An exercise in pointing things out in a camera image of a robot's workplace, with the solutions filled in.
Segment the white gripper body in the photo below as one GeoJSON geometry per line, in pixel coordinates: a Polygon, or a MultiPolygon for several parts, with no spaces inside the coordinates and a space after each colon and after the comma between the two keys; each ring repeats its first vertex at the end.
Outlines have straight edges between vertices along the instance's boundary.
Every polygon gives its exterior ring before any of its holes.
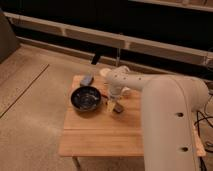
{"type": "Polygon", "coordinates": [[[118,89],[114,89],[110,87],[108,89],[108,101],[107,101],[107,111],[113,112],[115,105],[118,103],[120,99],[120,92],[118,89]]]}

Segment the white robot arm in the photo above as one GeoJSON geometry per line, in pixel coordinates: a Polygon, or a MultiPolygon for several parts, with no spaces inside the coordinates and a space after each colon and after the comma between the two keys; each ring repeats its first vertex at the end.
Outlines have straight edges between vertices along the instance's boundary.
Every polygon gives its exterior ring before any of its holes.
{"type": "Polygon", "coordinates": [[[205,82],[191,76],[132,74],[126,66],[107,72],[108,96],[128,87],[141,93],[145,171],[199,171],[192,113],[208,101],[205,82]]]}

